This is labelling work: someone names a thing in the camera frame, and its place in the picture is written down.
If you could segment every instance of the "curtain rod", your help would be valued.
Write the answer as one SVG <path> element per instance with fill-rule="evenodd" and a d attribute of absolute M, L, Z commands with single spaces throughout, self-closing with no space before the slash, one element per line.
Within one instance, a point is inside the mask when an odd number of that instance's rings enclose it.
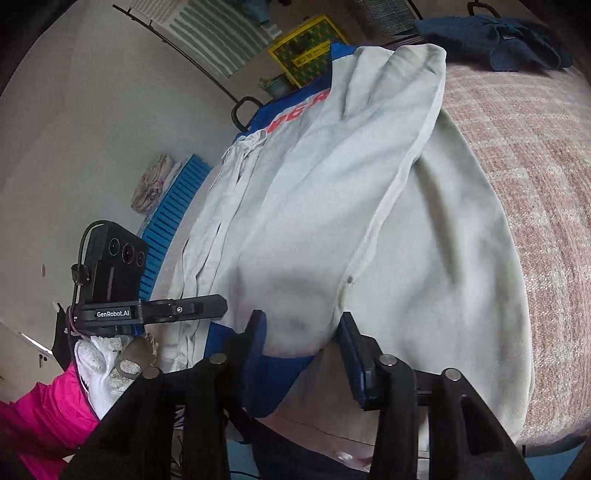
<path fill-rule="evenodd" d="M 150 21 L 149 24 L 142 22 L 138 17 L 136 17 L 135 15 L 132 15 L 131 9 L 129 10 L 124 10 L 121 7 L 117 6 L 117 5 L 113 5 L 113 8 L 115 8 L 116 10 L 120 11 L 121 13 L 123 13 L 124 15 L 127 15 L 128 17 L 130 17 L 131 20 L 133 20 L 134 22 L 139 23 L 141 26 L 143 26 L 144 28 L 147 28 L 148 30 L 150 30 L 154 35 L 156 35 L 160 40 L 162 40 L 164 43 L 170 45 L 172 48 L 174 48 L 176 51 L 178 51 L 183 57 L 185 57 L 188 61 L 190 61 L 194 66 L 196 66 L 201 73 L 203 73 L 208 79 L 210 79 L 213 83 L 216 84 L 216 86 L 223 91 L 226 95 L 228 95 L 231 99 L 232 102 L 234 103 L 238 103 L 238 99 L 236 97 L 234 97 L 227 88 L 224 87 L 224 85 L 222 85 L 221 83 L 219 83 L 207 70 L 205 70 L 200 64 L 198 64 L 195 60 L 193 60 L 189 55 L 187 55 L 185 52 L 183 52 L 180 48 L 178 48 L 174 43 L 172 43 L 169 39 L 167 39 L 164 35 L 162 35 L 160 32 L 158 32 L 157 30 L 155 30 L 152 27 L 152 21 Z"/>

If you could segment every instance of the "blue folded garment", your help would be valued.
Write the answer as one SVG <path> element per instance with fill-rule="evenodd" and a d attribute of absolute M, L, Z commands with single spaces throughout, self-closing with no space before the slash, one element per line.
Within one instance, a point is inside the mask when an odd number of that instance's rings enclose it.
<path fill-rule="evenodd" d="M 545 26 L 487 15 L 428 18 L 415 22 L 428 43 L 447 50 L 448 60 L 477 60 L 495 72 L 517 72 L 528 62 L 555 70 L 573 59 Z"/>

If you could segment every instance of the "yellow box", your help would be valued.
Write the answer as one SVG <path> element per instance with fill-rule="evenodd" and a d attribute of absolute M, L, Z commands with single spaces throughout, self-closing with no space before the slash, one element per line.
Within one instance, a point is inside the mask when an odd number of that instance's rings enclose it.
<path fill-rule="evenodd" d="M 331 43 L 348 42 L 326 15 L 319 15 L 289 33 L 268 52 L 289 80 L 303 87 L 327 71 Z"/>

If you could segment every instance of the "potted plant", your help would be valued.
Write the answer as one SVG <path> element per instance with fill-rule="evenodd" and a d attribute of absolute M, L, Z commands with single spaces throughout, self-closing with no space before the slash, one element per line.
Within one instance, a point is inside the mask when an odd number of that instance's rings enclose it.
<path fill-rule="evenodd" d="M 293 84 L 287 79 L 287 75 L 282 73 L 272 79 L 263 78 L 259 79 L 259 88 L 267 92 L 273 100 L 284 97 L 288 93 L 294 91 Z"/>

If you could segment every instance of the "garment sleeve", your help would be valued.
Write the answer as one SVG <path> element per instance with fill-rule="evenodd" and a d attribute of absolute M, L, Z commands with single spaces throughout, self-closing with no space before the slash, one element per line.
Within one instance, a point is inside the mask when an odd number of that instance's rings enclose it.
<path fill-rule="evenodd" d="M 31 473 L 71 455 L 97 424 L 73 364 L 51 385 L 38 383 L 16 402 L 0 402 L 0 426 Z"/>

